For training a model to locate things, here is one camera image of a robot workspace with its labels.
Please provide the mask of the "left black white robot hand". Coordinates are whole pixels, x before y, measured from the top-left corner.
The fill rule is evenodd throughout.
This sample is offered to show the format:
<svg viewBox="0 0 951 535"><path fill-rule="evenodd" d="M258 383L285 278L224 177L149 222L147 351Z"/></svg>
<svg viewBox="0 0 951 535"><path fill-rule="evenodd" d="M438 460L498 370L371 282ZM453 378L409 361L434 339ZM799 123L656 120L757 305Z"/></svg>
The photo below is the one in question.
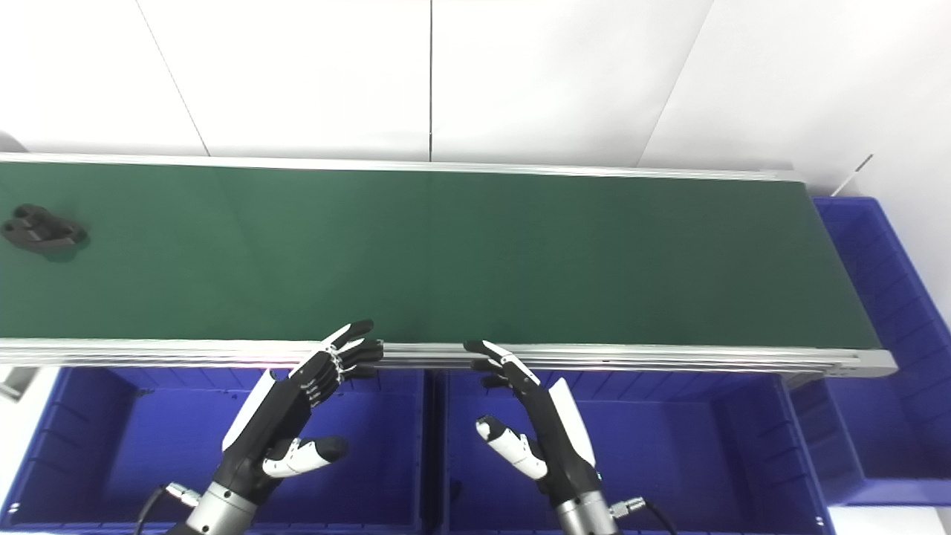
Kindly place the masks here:
<svg viewBox="0 0 951 535"><path fill-rule="evenodd" d="M339 435L303 437L317 406L347 380L371 378L383 342L371 320L350 322L317 343L283 378L266 370L225 433L210 489L261 507L282 480L326 467L348 454Z"/></svg>

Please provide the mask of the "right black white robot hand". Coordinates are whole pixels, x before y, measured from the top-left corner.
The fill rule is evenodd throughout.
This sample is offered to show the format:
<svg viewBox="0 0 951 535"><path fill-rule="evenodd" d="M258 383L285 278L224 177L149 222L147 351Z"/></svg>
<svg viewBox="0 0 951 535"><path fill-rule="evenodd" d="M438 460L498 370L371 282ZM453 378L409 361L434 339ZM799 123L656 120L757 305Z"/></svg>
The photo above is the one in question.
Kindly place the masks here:
<svg viewBox="0 0 951 535"><path fill-rule="evenodd" d="M472 369L484 372L484 387L506 387L524 407L534 438L492 415L476 419L476 432L516 470L536 481L553 507L603 490L590 436L566 380L551 387L509 350L485 340L464 343L479 354Z"/></svg>

